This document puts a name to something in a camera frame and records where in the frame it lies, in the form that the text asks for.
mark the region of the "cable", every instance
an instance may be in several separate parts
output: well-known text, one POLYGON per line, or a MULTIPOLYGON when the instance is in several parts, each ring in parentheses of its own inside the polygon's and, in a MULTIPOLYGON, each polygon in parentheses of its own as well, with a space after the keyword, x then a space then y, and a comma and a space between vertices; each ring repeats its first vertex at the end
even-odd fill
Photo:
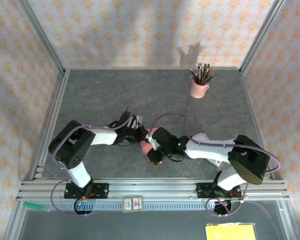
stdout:
POLYGON ((266 210, 266 208, 264 206, 262 206, 261 204, 255 202, 255 201, 246 201, 249 204, 254 204, 257 205, 259 208, 261 208, 261 210, 266 214, 266 216, 271 220, 272 226, 274 227, 275 231, 276 231, 276 235, 279 237, 278 239, 280 239, 280 234, 279 234, 279 230, 277 225, 275 224, 275 222, 273 221, 270 213, 266 210))
POLYGON ((57 152, 60 150, 60 148, 65 144, 65 142, 71 137, 71 135, 79 130, 79 129, 108 129, 108 130, 112 130, 112 131, 115 131, 119 128, 122 128, 123 126, 125 126, 129 121, 130 119, 132 118, 132 115, 133 115, 133 112, 131 111, 130 113, 130 116, 128 117, 128 119, 121 125, 117 126, 117 127, 114 127, 114 128, 108 128, 108 127, 100 127, 100 126, 96 126, 96 127, 92 127, 92 126, 87 126, 87 125, 79 125, 79 126, 76 126, 75 128, 73 128, 70 132, 68 132, 68 134, 64 137, 64 139, 62 139, 62 141, 59 143, 59 145, 55 148, 55 150, 53 151, 52 153, 52 161, 54 162, 54 164, 58 165, 59 167, 61 167, 61 169, 64 169, 65 173, 67 174, 67 176, 69 177, 69 179, 71 181, 73 181, 73 178, 69 172, 69 170, 66 168, 66 166, 62 163, 62 162, 59 162, 57 161, 56 159, 56 154, 57 152))
POLYGON ((86 199, 88 199, 88 198, 90 198, 90 197, 92 197, 92 196, 94 196, 94 195, 96 195, 96 194, 97 194, 97 190, 94 190, 94 191, 93 191, 92 193, 90 193, 87 197, 86 197, 86 196, 82 196, 81 198, 78 198, 77 200, 75 200, 75 201, 74 201, 74 204, 73 204, 73 209, 74 209, 75 213, 78 214, 78 215, 86 215, 86 216, 88 216, 90 213, 92 213, 92 210, 91 210, 91 211, 85 211, 85 210, 78 211, 78 210, 77 210, 77 202, 80 201, 79 206, 81 206, 81 205, 82 205, 82 202, 83 202, 84 200, 86 200, 86 199))
POLYGON ((119 143, 117 144, 119 147, 128 147, 128 146, 130 146, 130 145, 132 145, 132 144, 135 144, 136 142, 130 142, 129 144, 127 144, 127 145, 120 145, 119 143))
POLYGON ((205 146, 211 146, 211 147, 230 147, 230 148, 244 148, 244 149, 251 149, 251 150, 255 150, 255 151, 259 151, 263 154, 266 154, 268 155, 269 157, 273 158, 278 166, 273 168, 273 169, 269 169, 267 171, 265 171, 266 173, 273 173, 275 171, 278 171, 280 168, 281 168, 281 162, 279 161, 279 159, 273 155, 271 152, 267 151, 267 150, 264 150, 260 147, 255 147, 255 146, 250 146, 250 145, 243 145, 243 144, 221 144, 221 143, 208 143, 208 142, 198 142, 196 140, 194 140, 189 134, 187 134, 186 132, 186 116, 183 115, 182 113, 166 113, 166 114, 163 114, 161 116, 159 116, 155 121, 154 123, 152 124, 151 128, 150 128, 150 131, 149 131, 149 137, 152 136, 152 129, 154 128, 156 122, 161 119, 162 117, 164 116, 169 116, 169 115, 178 115, 178 116, 181 116, 183 117, 183 131, 184 131, 184 134, 188 137, 188 139, 190 139, 191 141, 193 141, 194 143, 196 144, 199 144, 199 145, 205 145, 205 146))
POLYGON ((58 186, 59 184, 64 183, 64 182, 68 182, 68 181, 74 181, 74 179, 72 178, 72 176, 71 176, 69 170, 66 168, 66 166, 65 166, 62 162, 57 161, 57 159, 56 159, 56 154, 57 154, 57 152, 60 150, 60 148, 63 146, 63 144, 65 144, 65 142, 71 137, 71 135, 72 135, 75 131, 77 131, 77 130, 79 130, 79 129, 83 129, 83 128, 84 128, 84 129, 87 129, 87 130, 89 130, 89 129, 111 129, 112 131, 115 131, 115 130, 117 130, 117 129, 120 129, 120 128, 122 128, 123 126, 125 126, 125 125, 130 121, 130 119, 132 118, 132 115, 133 115, 133 112, 131 111, 130 116, 128 117, 128 119, 127 119, 123 124, 121 124, 121 125, 119 125, 119 126, 117 126, 117 127, 114 127, 114 128, 108 128, 108 127, 91 127, 91 126, 87 126, 87 125, 79 125, 79 126, 76 126, 75 128, 73 128, 73 129, 72 129, 72 130, 64 137, 64 139, 62 139, 62 141, 58 144, 58 146, 55 148, 55 150, 54 150, 53 153, 52 153, 52 161, 53 161, 53 163, 55 163, 56 165, 58 165, 59 167, 61 167, 61 169, 64 169, 64 171, 65 171, 65 173, 67 174, 67 176, 69 177, 69 179, 61 180, 60 182, 58 182, 58 183, 53 187, 53 189, 52 189, 52 191, 51 191, 51 194, 50 194, 50 201, 51 201, 51 204, 52 204, 52 206, 53 206, 53 208, 54 208, 55 210, 57 210, 58 212, 60 212, 60 213, 62 213, 62 214, 64 214, 64 215, 67 215, 67 216, 69 216, 69 217, 75 217, 75 218, 81 217, 80 215, 73 215, 73 214, 69 214, 69 213, 66 213, 66 212, 60 210, 60 209, 55 205, 54 200, 53 200, 53 194, 54 194, 54 191, 56 190, 56 188, 57 188, 57 186, 58 186))
POLYGON ((68 216, 68 217, 80 218, 80 217, 82 217, 81 215, 73 215, 73 214, 67 213, 67 212, 65 212, 65 211, 62 211, 62 210, 60 210, 60 209, 55 205, 55 203, 54 203, 54 199, 53 199, 53 198, 54 198, 54 191, 55 191, 56 188, 59 186, 59 184, 62 184, 62 183, 64 183, 64 182, 68 182, 68 181, 70 181, 70 179, 64 179, 64 180, 61 180, 60 182, 58 182, 58 183, 52 188, 52 191, 51 191, 51 194, 50 194, 50 202, 51 202, 53 208, 54 208, 55 210, 57 210, 59 213, 62 213, 63 215, 66 215, 66 216, 68 216))
POLYGON ((171 160, 172 162, 175 162, 175 163, 181 163, 185 159, 183 156, 182 156, 181 160, 172 159, 173 156, 170 156, 167 154, 164 154, 164 157, 168 158, 169 160, 171 160))
MULTIPOLYGON (((60 182, 58 182, 58 183, 52 188, 51 194, 50 194, 50 202, 51 202, 53 208, 54 208, 55 210, 57 210, 59 213, 63 214, 63 215, 66 215, 66 216, 68 216, 68 217, 74 217, 74 218, 80 218, 80 217, 83 217, 83 216, 84 216, 83 214, 82 214, 82 215, 74 215, 74 214, 70 214, 70 213, 67 213, 67 212, 65 212, 65 211, 62 211, 62 210, 60 210, 60 209, 56 206, 56 204, 54 203, 53 197, 54 197, 54 192, 55 192, 56 188, 57 188, 60 184, 62 184, 62 183, 64 183, 64 182, 69 182, 69 181, 70 181, 70 179, 64 179, 64 180, 61 180, 60 182)), ((89 197, 95 195, 96 193, 97 193, 97 192, 95 192, 94 194, 92 194, 92 193, 89 194, 85 199, 87 199, 87 198, 89 198, 89 197)), ((85 217, 87 217, 88 215, 89 215, 89 216, 90 216, 90 215, 94 215, 94 214, 96 214, 96 213, 98 213, 98 212, 92 212, 92 213, 89 213, 89 214, 85 214, 85 217)))
MULTIPOLYGON (((244 189, 244 192, 243 192, 243 195, 242 195, 242 200, 244 200, 244 198, 245 198, 247 188, 248 188, 248 183, 245 186, 245 189, 244 189)), ((227 217, 227 216, 231 216, 231 215, 235 214, 236 212, 238 212, 238 210, 240 209, 240 207, 241 207, 241 202, 239 202, 239 206, 237 207, 236 210, 234 210, 233 212, 230 212, 228 210, 228 208, 226 207, 226 205, 219 198, 216 198, 216 197, 209 198, 206 201, 206 203, 205 203, 205 209, 206 209, 207 213, 210 214, 211 216, 214 216, 214 217, 227 217), (217 202, 221 203, 224 206, 225 210, 227 211, 227 214, 224 214, 224 215, 219 214, 218 215, 218 214, 214 214, 214 213, 210 212, 209 209, 208 209, 208 204, 209 204, 209 202, 211 200, 216 200, 217 202)))

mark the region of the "aluminum frame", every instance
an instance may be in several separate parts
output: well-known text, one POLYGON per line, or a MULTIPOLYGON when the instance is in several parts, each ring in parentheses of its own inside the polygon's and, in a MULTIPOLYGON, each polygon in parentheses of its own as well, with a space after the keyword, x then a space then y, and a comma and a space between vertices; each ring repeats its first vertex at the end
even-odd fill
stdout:
POLYGON ((30 174, 31 180, 33 180, 36 176, 38 178, 38 175, 36 174, 36 172, 38 171, 38 168, 40 171, 40 167, 43 167, 45 165, 46 158, 48 155, 48 146, 50 144, 50 141, 52 140, 52 136, 53 136, 54 129, 56 126, 60 106, 61 106, 62 99, 65 94, 69 74, 70 74, 70 69, 66 69, 65 73, 60 77, 60 81, 57 85, 57 88, 56 88, 56 91, 55 91, 55 94, 53 97, 52 106, 51 106, 51 109, 49 112, 47 124, 44 128, 43 136, 41 138, 40 145, 38 148, 38 153, 36 155, 35 162, 33 164, 32 170, 31 170, 31 174, 30 174))
POLYGON ((55 68, 60 72, 60 74, 64 73, 64 67, 62 66, 62 63, 56 54, 54 48, 52 47, 52 44, 50 43, 44 29, 42 28, 34 10, 32 9, 30 3, 28 0, 17 0, 19 3, 22 11, 28 18, 29 22, 31 23, 36 35, 38 36, 39 40, 41 41, 45 51, 50 56, 55 68))
MULTIPOLYGON (((60 179, 36 179, 34 181, 23 181, 16 198, 5 240, 19 238, 27 211, 35 211, 23 207, 25 201, 34 202, 39 205, 49 206, 52 188, 60 179)), ((120 211, 119 205, 124 196, 138 195, 144 197, 145 205, 160 203, 160 209, 149 207, 148 211, 162 211, 161 206, 172 206, 174 211, 202 211, 206 199, 197 197, 196 183, 212 182, 209 179, 95 179, 95 182, 109 183, 108 199, 97 199, 96 208, 102 211, 120 211)), ((66 183, 61 183, 55 190, 53 200, 64 210, 71 209, 74 199, 64 199, 66 183)), ((246 191, 244 201, 266 201, 277 202, 279 214, 288 240, 300 240, 300 229, 288 191, 283 180, 265 179, 262 185, 250 184, 246 191)))
POLYGON ((265 40, 267 39, 268 34, 270 33, 270 31, 272 30, 276 20, 278 19, 278 17, 280 16, 280 13, 283 9, 283 7, 285 6, 287 0, 276 0, 269 13, 267 14, 258 34, 256 35, 248 53, 246 54, 241 67, 240 67, 240 72, 242 75, 244 75, 247 70, 249 69, 251 63, 253 62, 253 60, 255 59, 255 57, 257 56, 257 53, 259 51, 259 49, 261 48, 261 46, 263 45, 263 43, 265 42, 265 40))

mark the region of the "pink object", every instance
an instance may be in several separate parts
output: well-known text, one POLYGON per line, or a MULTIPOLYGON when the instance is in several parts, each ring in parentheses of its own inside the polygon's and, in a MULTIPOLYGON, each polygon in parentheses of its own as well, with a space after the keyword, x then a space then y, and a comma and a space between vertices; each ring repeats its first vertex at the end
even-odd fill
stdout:
MULTIPOLYGON (((158 129, 158 128, 152 129, 152 134, 153 134, 157 129, 158 129)), ((147 143, 146 141, 141 141, 141 142, 140 142, 140 145, 141 145, 142 153, 143 153, 144 155, 146 155, 146 156, 147 156, 147 154, 149 153, 149 151, 150 151, 151 149, 153 149, 152 145, 151 145, 150 143, 147 143)))
POLYGON ((206 91, 209 89, 209 84, 207 85, 198 85, 195 83, 195 80, 191 81, 190 94, 192 97, 196 99, 203 98, 206 94, 206 91))

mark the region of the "yellow paper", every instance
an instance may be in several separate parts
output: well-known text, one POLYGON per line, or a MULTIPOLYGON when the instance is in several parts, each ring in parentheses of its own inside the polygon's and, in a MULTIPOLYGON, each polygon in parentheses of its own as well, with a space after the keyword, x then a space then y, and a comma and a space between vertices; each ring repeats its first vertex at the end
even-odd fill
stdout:
POLYGON ((253 225, 206 226, 207 240, 256 240, 253 225))

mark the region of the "green object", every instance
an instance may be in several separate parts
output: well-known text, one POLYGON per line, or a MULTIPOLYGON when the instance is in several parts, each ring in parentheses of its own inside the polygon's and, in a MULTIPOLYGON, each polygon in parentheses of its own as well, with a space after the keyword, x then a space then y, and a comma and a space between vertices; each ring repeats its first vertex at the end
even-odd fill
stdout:
POLYGON ((48 207, 45 207, 45 206, 40 206, 40 205, 33 204, 33 203, 30 203, 30 202, 24 202, 22 205, 24 207, 28 207, 28 208, 32 208, 32 209, 38 209, 38 210, 42 210, 42 211, 45 211, 45 212, 48 212, 48 213, 51 211, 51 208, 48 208, 48 207))

